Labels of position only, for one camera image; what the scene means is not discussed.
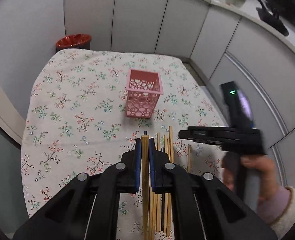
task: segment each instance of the gray handle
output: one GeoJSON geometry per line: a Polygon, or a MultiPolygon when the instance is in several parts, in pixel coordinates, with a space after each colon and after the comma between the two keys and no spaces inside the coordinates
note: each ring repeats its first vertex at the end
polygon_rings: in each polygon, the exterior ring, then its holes
{"type": "Polygon", "coordinates": [[[247,169],[246,186],[244,190],[244,203],[249,206],[255,213],[258,207],[260,195],[261,172],[256,169],[247,169]]]}

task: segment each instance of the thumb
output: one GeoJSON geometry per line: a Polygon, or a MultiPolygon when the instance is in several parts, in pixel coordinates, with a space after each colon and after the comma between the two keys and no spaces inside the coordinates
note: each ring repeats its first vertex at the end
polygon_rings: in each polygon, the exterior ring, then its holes
{"type": "Polygon", "coordinates": [[[263,173],[274,172],[275,164],[273,160],[265,155],[243,155],[241,164],[249,169],[257,169],[263,173]]]}

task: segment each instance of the red container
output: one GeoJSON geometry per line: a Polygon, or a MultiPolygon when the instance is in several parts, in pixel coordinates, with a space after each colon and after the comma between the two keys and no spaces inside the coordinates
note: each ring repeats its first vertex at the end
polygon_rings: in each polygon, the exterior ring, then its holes
{"type": "Polygon", "coordinates": [[[126,116],[151,118],[160,95],[163,95],[160,74],[130,69],[126,90],[126,116]]]}
{"type": "Polygon", "coordinates": [[[88,34],[69,35],[60,39],[56,45],[56,52],[62,49],[89,49],[92,37],[88,34]]]}

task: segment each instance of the blue gripper pad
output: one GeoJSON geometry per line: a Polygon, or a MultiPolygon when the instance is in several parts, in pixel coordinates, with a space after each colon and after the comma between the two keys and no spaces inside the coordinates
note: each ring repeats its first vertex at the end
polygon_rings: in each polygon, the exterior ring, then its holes
{"type": "Polygon", "coordinates": [[[141,176],[141,159],[142,159],[142,148],[141,139],[137,138],[135,142],[135,190],[138,191],[140,187],[140,176],[141,176]]]}
{"type": "Polygon", "coordinates": [[[155,142],[154,138],[149,140],[149,160],[150,160],[150,179],[151,179],[151,186],[152,191],[155,191],[155,169],[154,169],[154,160],[153,160],[153,153],[155,152],[155,142]]]}

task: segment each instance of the human hand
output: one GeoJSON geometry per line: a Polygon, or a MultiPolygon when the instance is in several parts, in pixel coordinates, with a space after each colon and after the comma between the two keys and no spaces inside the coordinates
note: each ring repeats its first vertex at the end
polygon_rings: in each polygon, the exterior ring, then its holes
{"type": "MultiPolygon", "coordinates": [[[[257,169],[261,171],[261,186],[259,202],[269,200],[279,189],[276,180],[275,163],[266,155],[244,155],[241,157],[241,164],[249,169],[257,169]]],[[[232,171],[225,168],[224,158],[222,160],[223,183],[231,191],[234,189],[234,176],[232,171]]]]}

